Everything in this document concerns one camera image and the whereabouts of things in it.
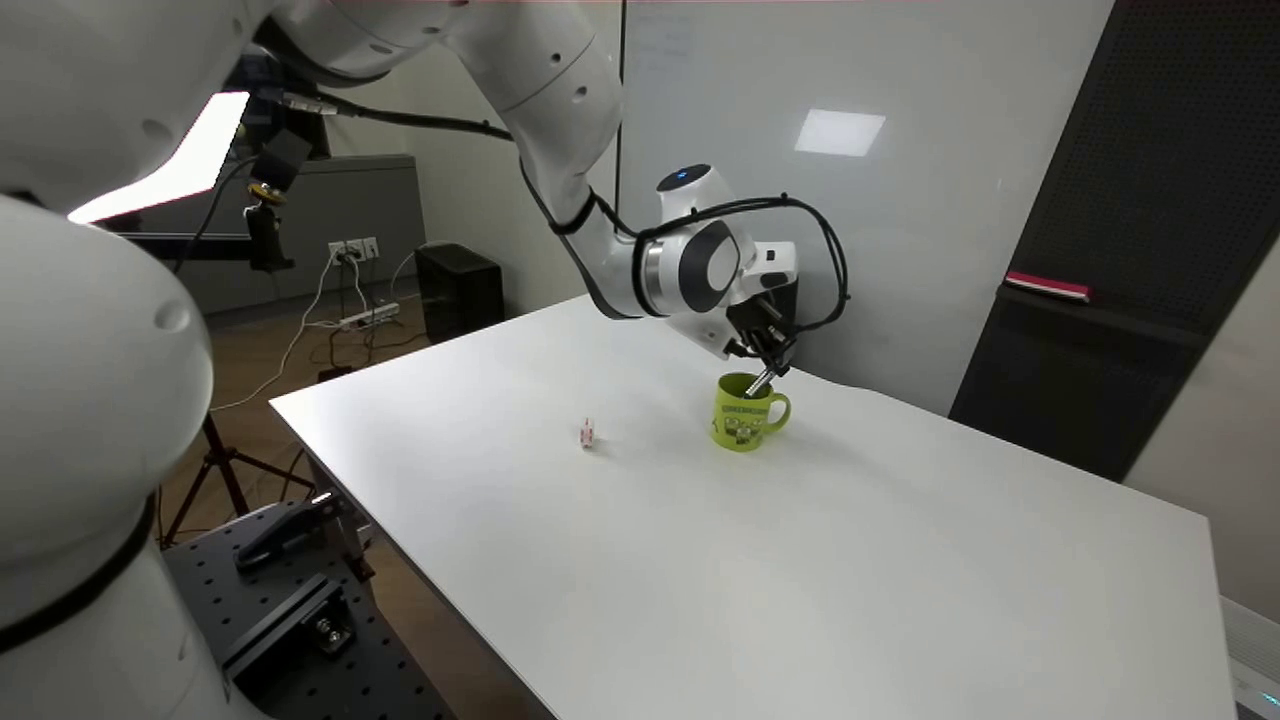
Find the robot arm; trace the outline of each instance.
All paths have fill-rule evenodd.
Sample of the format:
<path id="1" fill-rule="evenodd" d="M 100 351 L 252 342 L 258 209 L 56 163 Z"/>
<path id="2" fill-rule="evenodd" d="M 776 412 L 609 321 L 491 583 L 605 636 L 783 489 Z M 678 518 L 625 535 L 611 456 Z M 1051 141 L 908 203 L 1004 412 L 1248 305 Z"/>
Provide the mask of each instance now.
<path id="1" fill-rule="evenodd" d="M 258 42 L 324 84 L 365 84 L 445 46 L 503 117 L 527 191 L 605 315 L 672 315 L 715 351 L 738 343 L 789 371 L 797 336 L 759 305 L 797 279 L 789 245 L 744 245 L 724 219 L 640 240 L 591 191 L 586 167 L 621 124 L 621 81 L 575 0 L 298 0 Z M 727 185 L 704 163 L 660 185 L 665 219 L 724 199 Z"/>

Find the mug handle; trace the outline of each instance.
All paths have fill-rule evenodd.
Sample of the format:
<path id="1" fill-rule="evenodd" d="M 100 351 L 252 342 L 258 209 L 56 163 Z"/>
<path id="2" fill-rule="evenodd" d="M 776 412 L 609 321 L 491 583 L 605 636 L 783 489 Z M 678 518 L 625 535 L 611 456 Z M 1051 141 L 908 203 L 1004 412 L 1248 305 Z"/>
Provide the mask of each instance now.
<path id="1" fill-rule="evenodd" d="M 783 418 L 769 425 L 769 431 L 780 431 L 780 427 L 789 427 L 789 420 L 791 420 L 791 397 L 773 391 L 773 405 L 783 405 Z"/>

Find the black box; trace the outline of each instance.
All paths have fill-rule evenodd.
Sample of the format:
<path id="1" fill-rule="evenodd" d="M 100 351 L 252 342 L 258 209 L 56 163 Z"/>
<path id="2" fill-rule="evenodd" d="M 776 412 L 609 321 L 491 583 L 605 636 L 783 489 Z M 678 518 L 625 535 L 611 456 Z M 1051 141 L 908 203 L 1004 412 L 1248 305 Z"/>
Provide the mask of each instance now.
<path id="1" fill-rule="evenodd" d="M 436 245 L 417 251 L 429 342 L 462 336 L 503 321 L 503 271 L 458 249 Z"/>

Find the small object on table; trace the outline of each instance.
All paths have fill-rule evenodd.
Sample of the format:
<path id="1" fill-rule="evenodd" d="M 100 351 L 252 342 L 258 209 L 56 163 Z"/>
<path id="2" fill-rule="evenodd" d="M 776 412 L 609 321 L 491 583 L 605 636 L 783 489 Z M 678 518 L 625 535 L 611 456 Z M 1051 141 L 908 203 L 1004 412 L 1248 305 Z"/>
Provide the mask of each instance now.
<path id="1" fill-rule="evenodd" d="M 582 420 L 582 427 L 575 427 L 575 443 L 579 443 L 582 452 L 596 452 L 596 450 L 605 443 L 591 420 Z"/>

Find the tripod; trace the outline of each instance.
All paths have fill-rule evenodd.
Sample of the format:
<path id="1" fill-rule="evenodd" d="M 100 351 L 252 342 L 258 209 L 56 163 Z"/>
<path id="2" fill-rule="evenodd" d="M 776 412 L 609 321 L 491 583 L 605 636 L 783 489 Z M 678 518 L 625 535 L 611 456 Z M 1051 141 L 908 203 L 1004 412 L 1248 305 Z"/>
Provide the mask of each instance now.
<path id="1" fill-rule="evenodd" d="M 204 418 L 204 427 L 200 427 L 200 431 L 204 431 L 208 452 L 204 452 L 204 466 L 200 466 L 200 472 L 195 472 L 182 503 L 174 510 L 174 518 L 172 518 L 172 525 L 167 525 L 167 533 L 163 533 L 163 545 L 172 545 L 172 535 L 182 530 L 182 521 L 187 521 L 187 514 L 191 514 L 191 503 L 195 503 L 195 496 L 200 496 L 200 489 L 204 489 L 204 479 L 208 479 L 212 469 L 223 475 L 223 489 L 226 489 L 226 496 L 231 496 L 235 518 L 248 514 L 248 500 L 242 500 L 242 485 L 238 485 L 238 475 L 235 475 L 235 466 L 258 469 L 258 472 L 266 472 L 266 475 L 280 475 L 283 485 L 315 489 L 311 479 L 305 479 L 305 475 L 294 475 L 294 472 L 289 472 L 289 469 L 276 469 L 276 466 L 255 462 L 255 456 L 248 456 L 248 452 L 238 452 L 238 450 L 226 450 L 223 435 L 214 431 L 212 418 Z"/>

